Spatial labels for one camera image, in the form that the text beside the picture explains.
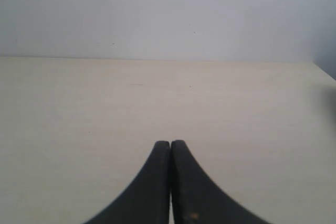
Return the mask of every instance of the white table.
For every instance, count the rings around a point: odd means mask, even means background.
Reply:
[[[3,57],[0,223],[83,223],[178,138],[260,217],[336,223],[335,124],[314,64]]]

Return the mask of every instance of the table surface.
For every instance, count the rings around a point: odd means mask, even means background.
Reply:
[[[335,124],[310,63],[3,57],[0,223],[83,223],[175,139],[260,217],[336,223]]]

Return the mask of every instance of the light wooden tabletop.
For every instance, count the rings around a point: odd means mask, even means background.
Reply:
[[[274,224],[336,223],[336,82],[310,63],[0,58],[0,223],[83,223],[157,140]]]

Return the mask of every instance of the black rubber pad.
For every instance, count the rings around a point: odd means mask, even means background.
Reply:
[[[226,195],[182,140],[172,143],[171,190],[176,224],[267,224]]]
[[[87,224],[168,224],[169,159],[169,142],[156,142],[134,181]]]

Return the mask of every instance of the white wall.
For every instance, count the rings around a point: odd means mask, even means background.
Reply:
[[[310,61],[335,0],[0,0],[0,55]]]

